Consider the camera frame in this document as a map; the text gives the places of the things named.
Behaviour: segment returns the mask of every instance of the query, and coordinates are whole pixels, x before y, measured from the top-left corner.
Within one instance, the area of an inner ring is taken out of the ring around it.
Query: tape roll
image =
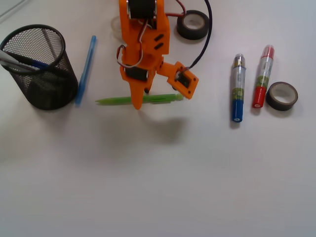
[[[298,100],[296,89],[286,82],[276,82],[272,84],[266,96],[267,103],[279,111],[292,109]]]
[[[212,19],[203,12],[189,10],[184,17],[178,17],[177,31],[185,39],[200,40],[207,35],[209,24],[212,24]]]

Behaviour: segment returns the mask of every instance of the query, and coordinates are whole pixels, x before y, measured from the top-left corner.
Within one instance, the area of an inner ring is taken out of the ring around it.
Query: glue stick cap
[[[273,45],[267,45],[265,49],[263,50],[261,58],[269,57],[273,59],[274,56],[275,56],[275,48],[273,47]]]

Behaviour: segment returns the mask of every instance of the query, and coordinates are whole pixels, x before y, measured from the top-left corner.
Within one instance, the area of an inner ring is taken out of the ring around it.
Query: orange plastic part
[[[127,44],[122,51],[122,62],[125,65],[135,65],[139,61],[140,43],[138,42],[138,36],[143,25],[138,19],[129,18],[126,0],[119,0],[119,10],[122,38]],[[183,71],[184,66],[179,62],[175,65],[163,62],[162,55],[169,54],[170,44],[170,25],[169,19],[164,13],[164,0],[157,0],[157,14],[153,20],[157,27],[156,29],[146,28],[142,37],[143,60],[137,66],[148,71],[147,81],[128,77],[124,67],[120,67],[123,80],[130,85],[132,103],[137,110],[142,107],[144,90],[149,91],[151,89],[156,72],[168,77],[168,83],[188,99],[192,98],[198,83],[197,77],[190,71],[185,71],[184,75],[190,81],[190,85],[188,88],[184,87],[179,81],[175,80],[177,72]]]

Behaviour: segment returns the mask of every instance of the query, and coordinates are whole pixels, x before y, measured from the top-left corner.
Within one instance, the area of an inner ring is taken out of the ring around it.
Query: orange robotic arm
[[[122,37],[127,44],[121,46],[120,73],[130,85],[134,107],[142,107],[144,91],[150,91],[156,73],[168,77],[173,88],[191,99],[198,78],[179,62],[171,65],[163,61],[170,43],[164,0],[119,0],[119,9]]]

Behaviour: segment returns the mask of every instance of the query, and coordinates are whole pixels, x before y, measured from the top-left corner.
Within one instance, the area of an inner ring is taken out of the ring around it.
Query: black mesh pen holder
[[[65,51],[65,40],[54,28],[29,25],[8,35],[0,49],[22,63],[3,66],[26,99],[41,110],[56,110],[77,94],[78,81]]]

